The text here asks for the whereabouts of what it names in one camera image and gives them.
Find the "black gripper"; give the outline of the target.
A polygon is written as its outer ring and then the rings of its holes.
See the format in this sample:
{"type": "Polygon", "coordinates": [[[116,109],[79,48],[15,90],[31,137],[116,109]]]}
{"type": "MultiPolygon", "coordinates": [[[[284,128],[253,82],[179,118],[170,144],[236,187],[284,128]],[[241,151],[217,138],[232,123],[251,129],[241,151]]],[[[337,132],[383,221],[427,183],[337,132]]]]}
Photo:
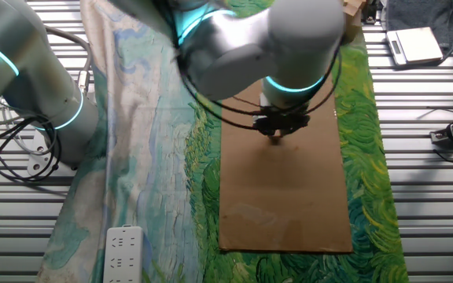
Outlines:
{"type": "Polygon", "coordinates": [[[309,116],[300,114],[279,115],[272,114],[266,119],[258,119],[253,123],[253,127],[262,135],[273,137],[276,130],[281,131],[281,136],[292,134],[297,130],[304,128],[310,121],[309,116]]]}

